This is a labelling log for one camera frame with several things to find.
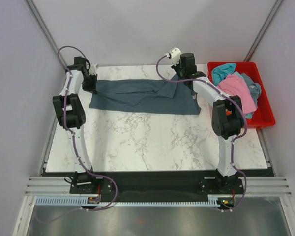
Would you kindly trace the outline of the dark blue-grey t shirt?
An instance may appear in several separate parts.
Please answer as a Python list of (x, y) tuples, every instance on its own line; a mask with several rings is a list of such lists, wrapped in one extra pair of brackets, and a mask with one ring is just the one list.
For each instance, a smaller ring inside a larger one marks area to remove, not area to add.
[(199, 115), (197, 95), (184, 83), (164, 80), (99, 80), (89, 107), (107, 111), (170, 115)]

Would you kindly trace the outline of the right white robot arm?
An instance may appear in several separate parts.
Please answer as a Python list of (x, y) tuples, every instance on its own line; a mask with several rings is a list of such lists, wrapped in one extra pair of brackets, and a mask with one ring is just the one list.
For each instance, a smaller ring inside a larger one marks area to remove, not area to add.
[(211, 126), (219, 142), (215, 187), (220, 193), (228, 193), (238, 179), (238, 168), (234, 161), (235, 141), (247, 132), (241, 99), (239, 96), (227, 95), (203, 72), (198, 71), (193, 53), (182, 53), (179, 48), (173, 48), (167, 57), (172, 61), (172, 69), (179, 80), (190, 86), (212, 107)]

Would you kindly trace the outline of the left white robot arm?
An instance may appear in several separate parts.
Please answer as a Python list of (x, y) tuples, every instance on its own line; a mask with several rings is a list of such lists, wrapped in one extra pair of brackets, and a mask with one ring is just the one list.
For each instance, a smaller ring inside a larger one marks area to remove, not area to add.
[(81, 187), (87, 193), (94, 193), (98, 188), (98, 181), (89, 174), (92, 164), (88, 156), (84, 124), (86, 113), (79, 99), (80, 87), (97, 76), (88, 73), (90, 62), (84, 57), (75, 57), (73, 65), (65, 69), (66, 80), (58, 96), (52, 99), (58, 124), (66, 131), (70, 148), (73, 153), (73, 175), (65, 177), (65, 181), (72, 187)]

